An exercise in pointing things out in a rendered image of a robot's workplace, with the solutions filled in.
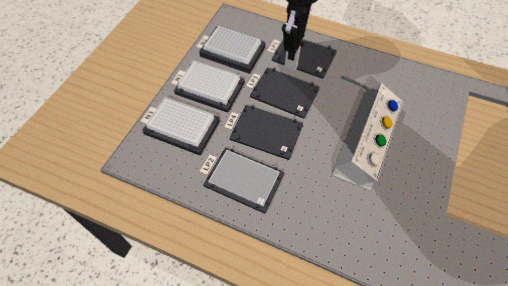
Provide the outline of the translucent white plate lid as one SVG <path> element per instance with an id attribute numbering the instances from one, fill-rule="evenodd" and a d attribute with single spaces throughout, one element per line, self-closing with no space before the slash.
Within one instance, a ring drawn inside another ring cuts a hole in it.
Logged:
<path id="1" fill-rule="evenodd" d="M 214 114 L 164 97 L 146 126 L 198 145 Z"/>

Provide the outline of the clear plastic plate lid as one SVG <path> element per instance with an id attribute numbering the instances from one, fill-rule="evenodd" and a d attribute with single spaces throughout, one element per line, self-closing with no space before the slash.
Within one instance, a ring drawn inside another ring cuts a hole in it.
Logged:
<path id="1" fill-rule="evenodd" d="M 208 183 L 264 207 L 279 173 L 226 150 Z"/>
<path id="2" fill-rule="evenodd" d="M 178 87 L 227 102 L 240 75 L 193 60 Z"/>

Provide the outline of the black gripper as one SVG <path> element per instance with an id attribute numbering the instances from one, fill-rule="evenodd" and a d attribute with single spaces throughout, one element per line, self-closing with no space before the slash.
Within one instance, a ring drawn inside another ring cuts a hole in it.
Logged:
<path id="1" fill-rule="evenodd" d="M 289 3 L 287 5 L 286 11 L 288 12 L 287 16 L 288 24 L 285 23 L 282 25 L 284 51 L 287 51 L 285 58 L 285 68 L 295 71 L 296 68 L 298 67 L 300 48 L 303 47 L 305 43 L 301 41 L 302 38 L 305 36 L 304 34 L 308 21 L 309 9 L 312 6 L 312 4 L 318 0 L 286 0 L 286 1 Z"/>

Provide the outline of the grey button panel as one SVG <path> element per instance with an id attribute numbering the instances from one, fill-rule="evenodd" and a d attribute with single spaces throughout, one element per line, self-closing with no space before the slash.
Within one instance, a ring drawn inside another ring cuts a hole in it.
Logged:
<path id="1" fill-rule="evenodd" d="M 382 83 L 370 89 L 343 75 L 341 78 L 367 91 L 331 175 L 371 191 L 373 182 L 378 180 L 403 101 Z"/>

